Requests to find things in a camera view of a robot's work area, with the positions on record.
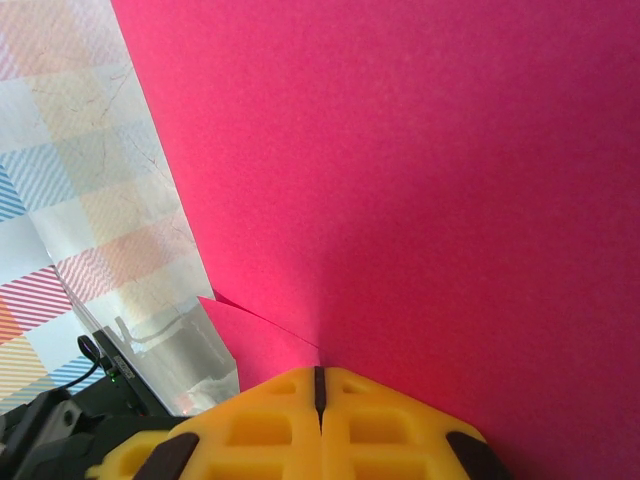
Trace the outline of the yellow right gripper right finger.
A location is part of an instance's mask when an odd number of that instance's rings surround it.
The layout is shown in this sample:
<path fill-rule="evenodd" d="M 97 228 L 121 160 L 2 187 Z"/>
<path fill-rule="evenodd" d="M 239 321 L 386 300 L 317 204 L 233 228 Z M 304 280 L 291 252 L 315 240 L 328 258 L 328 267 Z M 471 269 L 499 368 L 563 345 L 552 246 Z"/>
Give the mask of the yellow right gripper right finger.
<path fill-rule="evenodd" d="M 472 425 L 342 368 L 319 369 L 324 479 L 508 479 Z"/>

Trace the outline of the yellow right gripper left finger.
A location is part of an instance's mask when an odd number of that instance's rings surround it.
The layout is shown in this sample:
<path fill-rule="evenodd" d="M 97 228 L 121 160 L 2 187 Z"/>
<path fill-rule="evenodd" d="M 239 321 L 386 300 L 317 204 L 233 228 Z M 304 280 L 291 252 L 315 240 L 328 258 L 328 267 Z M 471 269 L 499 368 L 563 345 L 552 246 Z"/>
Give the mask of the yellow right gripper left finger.
<path fill-rule="evenodd" d="M 133 435 L 90 479 L 319 479 L 313 367 L 294 369 L 179 423 Z"/>

